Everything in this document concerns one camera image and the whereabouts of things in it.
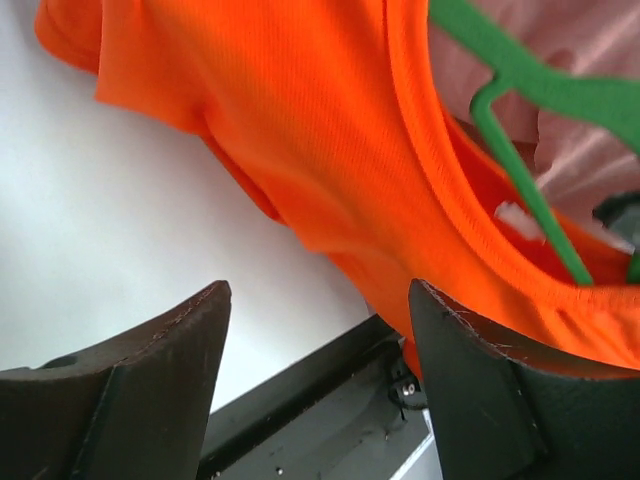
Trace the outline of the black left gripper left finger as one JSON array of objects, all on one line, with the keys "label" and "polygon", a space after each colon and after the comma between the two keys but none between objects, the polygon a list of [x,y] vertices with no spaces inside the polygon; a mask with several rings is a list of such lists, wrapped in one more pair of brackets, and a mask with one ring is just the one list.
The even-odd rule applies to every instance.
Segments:
[{"label": "black left gripper left finger", "polygon": [[231,311],[227,282],[88,348],[1,374],[5,479],[192,479]]}]

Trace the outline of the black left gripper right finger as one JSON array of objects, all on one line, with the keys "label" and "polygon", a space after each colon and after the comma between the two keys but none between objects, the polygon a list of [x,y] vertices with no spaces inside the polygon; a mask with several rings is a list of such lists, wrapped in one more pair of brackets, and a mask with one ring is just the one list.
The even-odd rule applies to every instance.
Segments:
[{"label": "black left gripper right finger", "polygon": [[422,280],[409,304],[447,479],[635,479],[639,374],[544,345]]}]

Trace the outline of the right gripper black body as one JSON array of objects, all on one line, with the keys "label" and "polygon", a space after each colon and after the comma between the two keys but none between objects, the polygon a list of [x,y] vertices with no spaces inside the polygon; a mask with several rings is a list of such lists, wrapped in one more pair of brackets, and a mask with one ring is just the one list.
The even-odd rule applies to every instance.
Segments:
[{"label": "right gripper black body", "polygon": [[638,248],[639,204],[639,191],[628,191],[609,196],[593,209],[592,214],[606,230]]}]

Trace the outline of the green plastic hanger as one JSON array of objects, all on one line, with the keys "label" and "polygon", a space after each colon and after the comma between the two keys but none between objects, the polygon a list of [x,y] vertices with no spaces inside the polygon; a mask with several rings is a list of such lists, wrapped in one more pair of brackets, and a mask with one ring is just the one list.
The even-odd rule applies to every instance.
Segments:
[{"label": "green plastic hanger", "polygon": [[437,84],[505,169],[580,285],[595,270],[559,223],[627,254],[639,279],[639,5],[635,1],[433,1]]}]

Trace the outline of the orange t shirt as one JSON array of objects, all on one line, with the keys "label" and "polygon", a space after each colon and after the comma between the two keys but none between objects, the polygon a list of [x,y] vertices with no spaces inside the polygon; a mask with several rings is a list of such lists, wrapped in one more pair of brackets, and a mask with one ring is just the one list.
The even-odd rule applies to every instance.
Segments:
[{"label": "orange t shirt", "polygon": [[517,194],[441,104],[423,1],[44,1],[35,32],[105,103],[197,135],[255,204],[411,332],[422,279],[561,351],[639,366],[628,257],[574,225],[594,284],[494,218]]}]

